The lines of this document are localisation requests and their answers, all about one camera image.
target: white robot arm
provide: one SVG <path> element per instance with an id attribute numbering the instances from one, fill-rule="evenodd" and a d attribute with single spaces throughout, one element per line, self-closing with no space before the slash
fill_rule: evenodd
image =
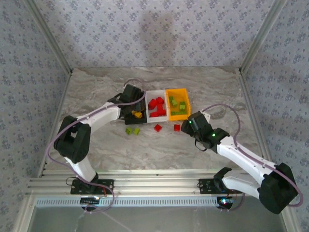
<path id="1" fill-rule="evenodd" d="M 295 183 L 288 165 L 276 165 L 239 143 L 236 147 L 233 137 L 226 131 L 211 127 L 206 113 L 198 111 L 190 115 L 183 122 L 181 130 L 194 137 L 196 143 L 201 143 L 205 147 L 204 151 L 211 149 L 249 174 L 239 174 L 230 168 L 223 168 L 214 176 L 214 184 L 219 190 L 233 189 L 254 196 L 275 214 L 279 214 L 298 195 L 296 189 L 278 174 L 280 172 Z"/>
<path id="2" fill-rule="evenodd" d="M 114 105 L 111 102 L 107 102 L 104 105 L 102 105 L 100 108 L 105 108 L 106 106 Z M 82 124 L 87 124 L 91 128 L 90 134 L 93 134 L 97 129 L 104 126 L 105 124 L 117 120 L 120 116 L 121 109 L 117 106 L 112 106 L 106 110 L 101 111 L 100 113 L 88 117 L 93 113 L 90 112 L 89 114 L 79 116 L 77 119 L 88 117 L 86 120 L 81 121 Z M 77 172 L 79 176 L 81 176 L 86 181 L 92 181 L 93 178 L 96 176 L 96 171 L 92 168 L 89 159 L 87 156 L 85 156 L 81 161 L 74 163 L 69 157 L 64 157 L 66 161 L 71 165 L 71 167 L 74 169 L 74 171 Z"/>

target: white container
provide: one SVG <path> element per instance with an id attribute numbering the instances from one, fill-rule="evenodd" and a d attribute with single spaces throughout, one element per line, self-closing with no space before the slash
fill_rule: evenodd
<path id="1" fill-rule="evenodd" d="M 153 110 L 148 109 L 148 103 L 152 99 L 156 99 L 158 97 L 161 97 L 164 99 L 164 104 L 163 104 L 163 109 L 166 110 L 166 116 L 160 116 L 160 117 L 150 117 L 150 113 L 156 112 L 157 108 Z M 165 90 L 148 90 L 146 91 L 146 115 L 147 115 L 147 123 L 151 122 L 166 122 L 169 120 L 169 107 L 168 107 L 168 102 L 167 102 L 167 97 L 166 97 L 166 91 Z"/>

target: white cable tray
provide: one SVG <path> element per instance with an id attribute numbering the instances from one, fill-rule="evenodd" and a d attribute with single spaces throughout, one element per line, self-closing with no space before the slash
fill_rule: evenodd
<path id="1" fill-rule="evenodd" d="M 111 198 L 100 199 L 97 206 L 108 206 Z M 36 207 L 77 207 L 80 197 L 41 197 Z M 218 206 L 216 197 L 118 197 L 113 207 L 169 207 L 169 206 Z"/>

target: yellow container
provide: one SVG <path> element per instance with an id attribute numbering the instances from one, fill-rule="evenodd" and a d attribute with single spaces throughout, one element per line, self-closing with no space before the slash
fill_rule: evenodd
<path id="1" fill-rule="evenodd" d="M 186 88 L 175 88 L 175 89 L 166 89 L 166 95 L 167 95 L 167 101 L 169 105 L 169 120 L 186 120 L 191 115 L 191 105 L 189 102 L 189 96 Z M 170 103 L 169 98 L 173 97 L 174 100 L 177 103 L 177 106 L 173 107 L 173 105 Z M 180 102 L 185 102 L 185 111 L 186 114 L 183 115 L 174 115 L 173 112 L 179 113 L 180 108 Z"/>

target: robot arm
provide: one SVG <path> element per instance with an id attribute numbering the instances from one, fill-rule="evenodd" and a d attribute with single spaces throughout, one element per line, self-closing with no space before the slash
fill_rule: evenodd
<path id="1" fill-rule="evenodd" d="M 244 169 L 249 175 L 239 174 L 230 168 L 223 168 L 214 176 L 215 186 L 220 190 L 234 189 L 260 200 L 272 213 L 279 214 L 297 196 L 297 191 L 284 178 L 264 165 L 281 172 L 294 183 L 294 177 L 289 166 L 284 163 L 276 165 L 263 159 L 238 144 L 235 146 L 233 137 L 221 128 L 213 129 L 206 113 L 197 112 L 188 117 L 182 124 L 182 131 L 194 137 L 196 143 L 201 143 L 205 149 L 228 158 Z M 260 160 L 263 165 L 250 159 Z"/>
<path id="2" fill-rule="evenodd" d="M 136 107 L 145 109 L 145 100 L 135 105 L 120 106 L 122 103 L 134 102 L 144 95 L 141 89 L 132 85 L 126 85 L 123 93 L 119 93 L 113 98 L 109 99 L 107 103 L 100 108 L 79 117 L 67 116 L 63 119 L 59 131 L 72 122 L 86 118 L 80 121 L 75 126 L 69 128 L 63 133 L 54 143 L 54 148 L 63 156 L 71 165 L 74 171 L 88 182 L 95 181 L 97 174 L 92 168 L 87 154 L 89 151 L 90 135 L 93 134 L 100 127 L 105 124 L 117 120 L 121 117 L 132 117 L 131 112 L 136 110 Z M 102 108 L 105 110 L 99 113 L 94 113 Z"/>
<path id="3" fill-rule="evenodd" d="M 104 105 L 102 105 L 100 108 L 105 108 L 109 105 L 113 105 L 113 103 L 111 102 L 107 102 Z M 80 128 L 84 128 L 86 127 L 88 130 L 90 130 L 90 135 L 93 134 L 97 129 L 99 129 L 100 127 L 104 126 L 105 124 L 117 120 L 120 116 L 120 111 L 121 109 L 117 106 L 112 106 L 106 110 L 101 111 L 100 113 L 92 116 L 92 117 L 88 117 L 89 115 L 91 115 L 93 112 L 90 112 L 89 114 L 83 115 L 83 116 L 79 116 L 76 119 L 79 118 L 83 118 L 83 117 L 87 117 L 86 120 L 81 121 L 80 123 L 82 125 L 79 125 Z M 87 181 L 92 181 L 94 179 L 94 177 L 96 176 L 96 171 L 92 168 L 88 157 L 86 156 L 89 150 L 89 140 L 84 140 L 85 143 L 84 144 L 80 144 L 80 149 L 86 148 L 87 152 L 83 152 L 78 159 L 76 159 L 76 153 L 75 153 L 75 157 L 70 157 L 69 153 L 66 154 L 66 156 L 64 156 L 64 158 L 66 159 L 66 161 L 71 165 L 71 167 L 74 169 L 74 171 L 77 172 L 78 175 L 80 175 L 83 179 L 87 180 Z"/>

